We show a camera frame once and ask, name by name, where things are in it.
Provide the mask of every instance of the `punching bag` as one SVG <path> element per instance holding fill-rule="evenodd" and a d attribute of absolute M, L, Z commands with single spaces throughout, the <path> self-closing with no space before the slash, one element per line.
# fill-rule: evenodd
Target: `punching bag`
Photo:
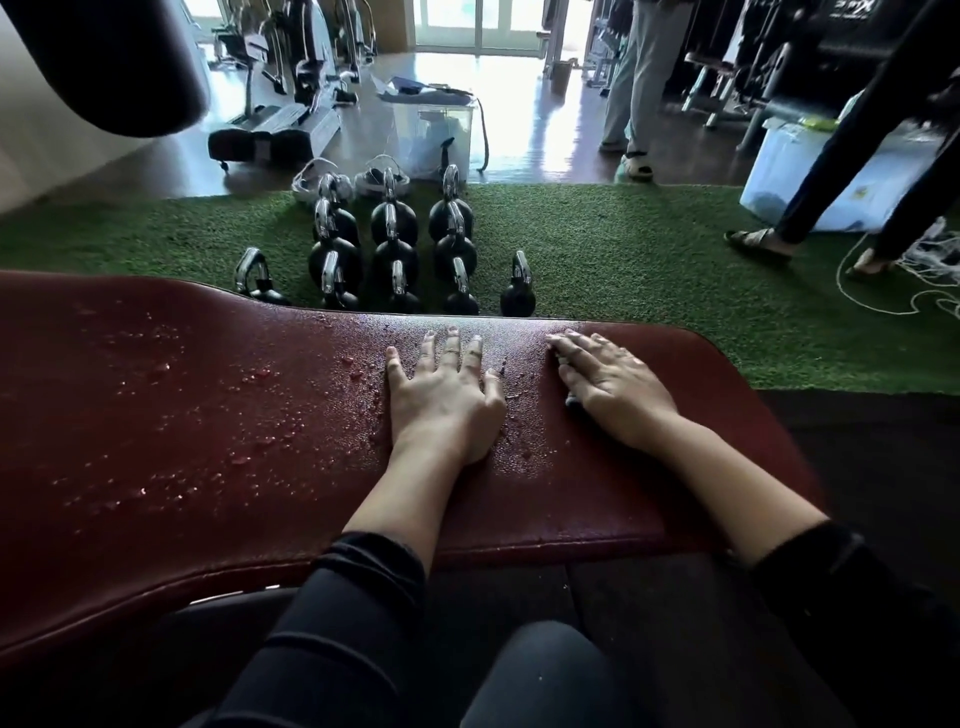
<path fill-rule="evenodd" d="M 180 0 L 0 0 L 47 83 L 105 132 L 164 136 L 206 114 L 204 60 Z"/>

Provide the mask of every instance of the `red bench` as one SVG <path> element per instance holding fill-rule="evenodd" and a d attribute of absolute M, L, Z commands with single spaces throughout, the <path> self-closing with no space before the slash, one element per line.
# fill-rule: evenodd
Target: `red bench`
<path fill-rule="evenodd" d="M 509 415 L 464 473 L 438 566 L 722 545 L 659 464 L 564 406 L 543 335 L 600 331 L 681 411 L 820 499 L 789 435 L 690 331 L 279 308 L 149 278 L 0 274 L 0 664 L 124 615 L 297 584 L 382 472 L 383 350 L 453 321 L 505 358 Z"/>

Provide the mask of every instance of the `leg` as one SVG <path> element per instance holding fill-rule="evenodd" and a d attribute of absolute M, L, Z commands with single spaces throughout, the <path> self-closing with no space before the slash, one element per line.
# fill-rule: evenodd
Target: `leg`
<path fill-rule="evenodd" d="M 610 94 L 607 97 L 607 116 L 603 125 L 603 147 L 610 147 L 612 151 L 623 152 L 627 145 L 624 131 L 630 123 L 630 95 L 634 87 L 636 73 L 636 42 L 639 37 L 639 16 L 634 5 L 634 20 L 630 25 L 630 35 L 627 36 L 627 45 L 616 64 L 613 78 L 610 81 Z"/>
<path fill-rule="evenodd" d="M 958 63 L 950 39 L 960 18 L 956 5 L 953 0 L 930 0 L 918 15 L 790 201 L 777 225 L 781 241 L 803 242 L 884 137 L 947 80 Z"/>
<path fill-rule="evenodd" d="M 930 168 L 914 182 L 883 226 L 876 244 L 857 262 L 861 273 L 878 273 L 898 260 L 915 240 L 960 197 L 960 130 L 940 150 Z"/>
<path fill-rule="evenodd" d="M 627 728 L 637 723 L 600 650 L 573 627 L 544 621 L 517 630 L 500 651 L 461 721 L 461 728 L 481 726 Z"/>
<path fill-rule="evenodd" d="M 642 22 L 635 22 L 639 36 L 630 105 L 628 154 L 646 154 L 650 151 L 650 136 L 663 97 L 663 87 L 680 55 L 692 11 L 690 3 L 635 4 L 635 13 Z"/>

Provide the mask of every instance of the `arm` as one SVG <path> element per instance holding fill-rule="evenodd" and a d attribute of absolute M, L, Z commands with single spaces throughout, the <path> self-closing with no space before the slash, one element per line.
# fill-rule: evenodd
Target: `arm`
<path fill-rule="evenodd" d="M 700 500 L 860 725 L 955 714 L 960 620 L 945 604 L 897 579 L 858 535 L 681 417 L 657 376 L 627 350 L 573 331 L 548 342 L 593 419 L 662 460 Z"/>
<path fill-rule="evenodd" d="M 387 349 L 394 436 L 387 470 L 207 725 L 396 723 L 446 502 L 460 470 L 490 450 L 506 414 L 493 371 L 480 390 L 479 337 L 462 367 L 455 328 L 439 365 L 434 342 L 429 332 L 413 379 L 396 349 Z"/>

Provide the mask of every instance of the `artificial turf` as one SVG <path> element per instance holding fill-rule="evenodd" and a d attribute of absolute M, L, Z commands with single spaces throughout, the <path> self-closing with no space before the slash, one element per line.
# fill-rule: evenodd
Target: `artificial turf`
<path fill-rule="evenodd" d="M 498 315 L 513 251 L 533 268 L 537 316 L 691 328 L 713 341 L 756 387 L 960 394 L 960 326 L 921 299 L 922 313 L 887 316 L 850 303 L 834 275 L 855 237 L 813 236 L 787 267 L 745 259 L 722 241 L 758 227 L 732 187 L 475 184 L 479 264 L 470 281 L 482 314 Z M 426 216 L 438 197 L 419 187 L 420 282 L 428 311 L 451 290 L 433 275 Z M 365 259 L 372 204 L 353 206 Z M 232 287 L 247 246 L 268 257 L 276 287 L 297 305 L 320 296 L 307 274 L 311 216 L 287 193 L 123 206 L 38 205 L 0 220 L 0 267 L 197 280 Z M 385 297 L 365 282 L 367 310 Z M 920 285 L 897 271 L 845 282 L 865 303 L 909 310 Z"/>

